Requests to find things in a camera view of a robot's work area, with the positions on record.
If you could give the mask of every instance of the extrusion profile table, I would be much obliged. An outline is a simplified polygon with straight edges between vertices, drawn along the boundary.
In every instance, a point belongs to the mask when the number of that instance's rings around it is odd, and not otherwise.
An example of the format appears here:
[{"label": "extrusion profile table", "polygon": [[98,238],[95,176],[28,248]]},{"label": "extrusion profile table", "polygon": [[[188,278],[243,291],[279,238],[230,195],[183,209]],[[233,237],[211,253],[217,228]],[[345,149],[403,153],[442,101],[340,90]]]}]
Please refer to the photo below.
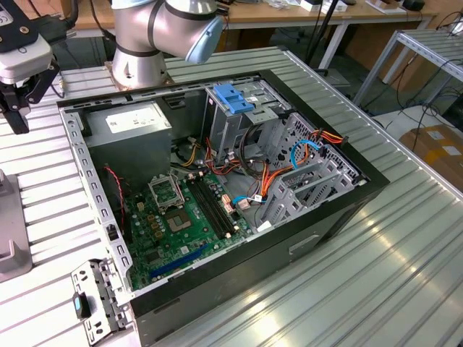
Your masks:
[{"label": "extrusion profile table", "polygon": [[378,76],[381,67],[383,67],[383,64],[387,61],[388,57],[399,43],[402,43],[405,48],[384,78],[385,83],[388,83],[399,68],[409,49],[449,74],[448,78],[443,81],[441,86],[436,88],[434,93],[428,97],[428,102],[434,100],[452,77],[463,82],[463,38],[461,36],[451,35],[444,29],[396,31],[356,94],[354,98],[355,105],[359,105],[362,102],[366,92],[370,89],[371,84]]},{"label": "extrusion profile table", "polygon": [[[168,60],[177,82],[272,69],[391,181],[334,239],[158,346],[451,346],[463,336],[462,194],[288,51]],[[110,93],[103,68],[64,73],[70,97]],[[0,167],[18,174],[34,268],[0,283],[0,346],[86,346],[69,272],[104,257],[48,92],[13,135],[0,120]],[[136,346],[136,333],[113,346]]]}]

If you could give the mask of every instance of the table leg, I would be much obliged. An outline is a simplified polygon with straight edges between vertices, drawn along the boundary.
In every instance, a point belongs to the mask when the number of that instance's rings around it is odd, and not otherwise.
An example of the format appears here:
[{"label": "table leg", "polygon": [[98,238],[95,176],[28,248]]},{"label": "table leg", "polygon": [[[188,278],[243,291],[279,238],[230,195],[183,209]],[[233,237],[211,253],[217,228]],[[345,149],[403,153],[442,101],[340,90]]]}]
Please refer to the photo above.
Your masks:
[{"label": "table leg", "polygon": [[[426,29],[426,27],[429,25],[431,21],[431,18],[426,18],[426,19],[423,19],[420,24],[418,25],[417,27],[417,30],[422,30],[422,29]],[[397,69],[402,65],[402,62],[404,61],[405,57],[407,56],[407,54],[410,52],[410,49],[405,47],[404,49],[402,49],[402,51],[400,52],[399,56],[397,57],[396,61],[392,64],[392,67],[389,69],[388,73],[386,74],[386,76],[384,77],[383,79],[383,83],[385,84],[389,84],[389,82],[391,81],[392,77],[395,75]]]},{"label": "table leg", "polygon": [[339,47],[339,44],[341,43],[341,40],[348,26],[349,26],[348,24],[340,24],[336,27],[333,37],[331,38],[330,44],[328,45],[328,48],[326,49],[325,55],[321,59],[321,63],[318,66],[319,69],[328,68],[328,66],[331,63],[331,60],[333,59],[334,54],[336,53],[336,50]]},{"label": "table leg", "polygon": [[371,84],[375,80],[375,78],[379,74],[379,70],[383,66],[383,64],[386,62],[388,57],[391,55],[392,51],[396,48],[397,46],[397,31],[392,35],[391,39],[389,40],[388,44],[384,48],[383,52],[379,56],[378,60],[376,61],[375,65],[373,65],[373,68],[371,69],[370,73],[368,74],[367,78],[362,84],[362,87],[360,87],[359,91],[357,92],[353,103],[357,106],[360,105],[360,103],[363,100],[363,97],[365,96],[366,92],[370,89]]}]

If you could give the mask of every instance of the green circuit board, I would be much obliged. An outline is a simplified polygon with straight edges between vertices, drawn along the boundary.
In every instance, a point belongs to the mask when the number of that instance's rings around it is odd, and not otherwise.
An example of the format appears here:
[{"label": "green circuit board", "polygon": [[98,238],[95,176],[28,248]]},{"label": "green circuit board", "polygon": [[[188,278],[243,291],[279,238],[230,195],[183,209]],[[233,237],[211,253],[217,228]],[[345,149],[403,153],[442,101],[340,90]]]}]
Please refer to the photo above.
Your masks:
[{"label": "green circuit board", "polygon": [[[224,209],[221,195],[225,192],[215,175],[208,173],[203,181],[211,188],[217,203]],[[180,208],[171,207],[165,213],[159,212],[149,189],[125,200],[131,212],[127,217],[131,219],[132,242],[126,243],[133,261],[130,278],[134,290],[141,289],[159,278],[191,265],[194,261],[232,246],[252,233],[243,217],[236,218],[235,215],[234,220],[231,216],[227,216],[234,225],[235,234],[220,239],[194,198],[194,194],[188,189],[187,182],[178,181],[178,185],[185,203]],[[172,198],[172,192],[165,184],[156,194],[158,201]],[[174,264],[176,261],[181,262],[186,257],[194,257],[194,259],[153,278],[154,270],[165,268],[165,265],[172,266],[173,262]]]}]

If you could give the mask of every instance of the open computer tower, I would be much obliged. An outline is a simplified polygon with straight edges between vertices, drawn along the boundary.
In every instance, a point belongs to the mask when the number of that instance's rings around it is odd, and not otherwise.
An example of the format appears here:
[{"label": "open computer tower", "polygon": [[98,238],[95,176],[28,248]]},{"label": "open computer tower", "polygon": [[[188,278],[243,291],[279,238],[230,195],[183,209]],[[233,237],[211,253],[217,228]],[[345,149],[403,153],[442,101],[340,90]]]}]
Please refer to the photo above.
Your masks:
[{"label": "open computer tower", "polygon": [[270,71],[59,103],[108,259],[72,273],[90,345],[142,346],[334,237],[388,184]]}]

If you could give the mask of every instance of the wooden desk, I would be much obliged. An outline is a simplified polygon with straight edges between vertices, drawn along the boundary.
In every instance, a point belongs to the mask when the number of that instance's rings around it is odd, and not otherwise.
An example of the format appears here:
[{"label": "wooden desk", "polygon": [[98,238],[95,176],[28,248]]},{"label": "wooden desk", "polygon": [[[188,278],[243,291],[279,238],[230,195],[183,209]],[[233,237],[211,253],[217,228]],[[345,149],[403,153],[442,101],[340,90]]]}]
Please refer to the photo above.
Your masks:
[{"label": "wooden desk", "polygon": [[[106,29],[114,28],[114,17],[107,0],[93,0],[95,10],[101,25]],[[79,3],[79,20],[75,29],[77,37],[101,36],[96,23],[92,18],[88,0]],[[274,9],[266,3],[262,4],[233,4],[229,12],[229,29],[255,29],[262,27],[304,27],[315,25],[317,12],[308,12],[299,6],[288,9]],[[425,28],[436,15],[426,7],[421,14],[408,12],[408,14],[384,14],[365,3],[357,0],[357,4],[348,7],[346,12],[334,13],[330,25],[337,25],[336,31],[320,63],[325,69],[330,64],[346,29],[351,24],[382,23],[382,22],[420,22],[418,28]]]}]

